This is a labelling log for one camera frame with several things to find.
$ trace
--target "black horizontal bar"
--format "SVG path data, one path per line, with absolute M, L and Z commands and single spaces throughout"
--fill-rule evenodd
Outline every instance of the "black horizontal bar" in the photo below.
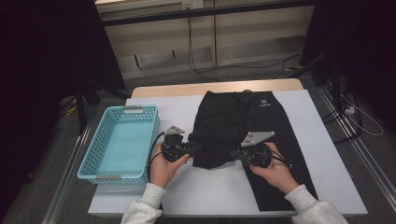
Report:
M 222 14 L 231 14 L 231 13 L 239 13 L 239 12 L 249 12 L 249 11 L 262 11 L 262 10 L 280 9 L 287 7 L 306 7 L 306 6 L 313 6 L 316 2 L 317 0 L 284 0 L 284 1 L 269 2 L 269 3 L 242 5 L 242 6 L 207 7 L 207 8 L 192 9 L 192 10 L 156 13 L 156 14 L 149 14 L 143 16 L 102 19 L 102 24 L 104 26 L 115 26 L 115 25 L 131 24 L 131 23 L 148 22 L 148 21 L 168 21 L 168 20 L 183 19 L 183 18 L 213 16 L 213 15 L 222 15 Z

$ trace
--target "person's left hand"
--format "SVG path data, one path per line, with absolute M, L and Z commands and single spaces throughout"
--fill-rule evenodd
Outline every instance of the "person's left hand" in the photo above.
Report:
M 162 144 L 163 143 L 158 143 L 157 146 L 155 146 L 155 153 L 154 153 L 155 158 L 152 161 L 151 169 L 150 169 L 150 182 L 151 184 L 157 185 L 165 189 L 168 183 L 174 177 L 177 169 L 180 166 L 186 164 L 190 156 L 186 154 L 177 161 L 174 162 L 167 161 L 163 157 L 161 151 Z

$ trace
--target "black garment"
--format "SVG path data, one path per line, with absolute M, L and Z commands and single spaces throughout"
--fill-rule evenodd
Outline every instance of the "black garment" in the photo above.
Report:
M 195 118 L 189 141 L 203 145 L 193 165 L 206 169 L 232 161 L 230 152 L 237 150 L 248 132 L 275 132 L 267 142 L 274 142 L 288 163 L 293 165 L 299 184 L 318 197 L 285 110 L 270 92 L 207 92 Z M 245 168 L 260 211 L 293 210 L 279 189 Z

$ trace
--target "logo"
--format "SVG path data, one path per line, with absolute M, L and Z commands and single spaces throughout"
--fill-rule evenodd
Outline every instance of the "logo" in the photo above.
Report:
M 260 106 L 268 106 L 268 105 L 271 105 L 271 104 L 269 104 L 268 103 L 268 101 L 267 100 L 260 100 Z

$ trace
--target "hand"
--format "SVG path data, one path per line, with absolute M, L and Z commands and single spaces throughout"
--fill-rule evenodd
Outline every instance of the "hand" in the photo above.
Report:
M 168 183 L 174 177 L 177 169 L 186 164 L 187 160 L 189 159 L 189 155 L 186 154 L 182 156 L 180 159 L 174 162 L 167 161 L 162 154 L 161 145 L 163 143 L 157 144 L 155 146 L 155 155 L 158 155 L 154 158 L 151 164 L 150 169 L 150 182 L 151 184 L 157 185 L 163 189 L 166 188 Z
M 274 143 L 265 143 L 271 150 L 279 153 Z M 281 161 L 272 159 L 271 164 L 267 168 L 260 166 L 250 166 L 250 170 L 267 180 L 269 184 L 280 189 L 285 194 L 289 194 L 297 188 L 299 184 L 294 180 L 289 168 Z

